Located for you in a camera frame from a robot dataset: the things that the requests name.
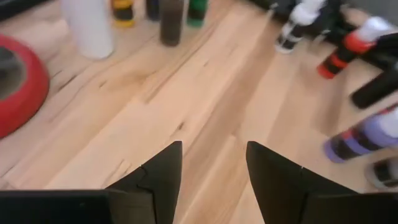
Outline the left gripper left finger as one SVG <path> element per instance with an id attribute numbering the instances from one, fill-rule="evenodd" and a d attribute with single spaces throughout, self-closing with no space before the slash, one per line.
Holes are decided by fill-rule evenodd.
<path id="1" fill-rule="evenodd" d="M 182 142 L 174 141 L 107 187 L 116 223 L 172 224 L 182 179 Z"/>

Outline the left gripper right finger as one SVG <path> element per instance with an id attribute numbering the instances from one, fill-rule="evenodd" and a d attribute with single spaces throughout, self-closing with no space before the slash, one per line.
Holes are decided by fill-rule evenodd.
<path id="1" fill-rule="evenodd" d="M 249 179 L 266 224 L 298 224 L 312 195 L 355 194 L 256 141 L 246 146 Z"/>

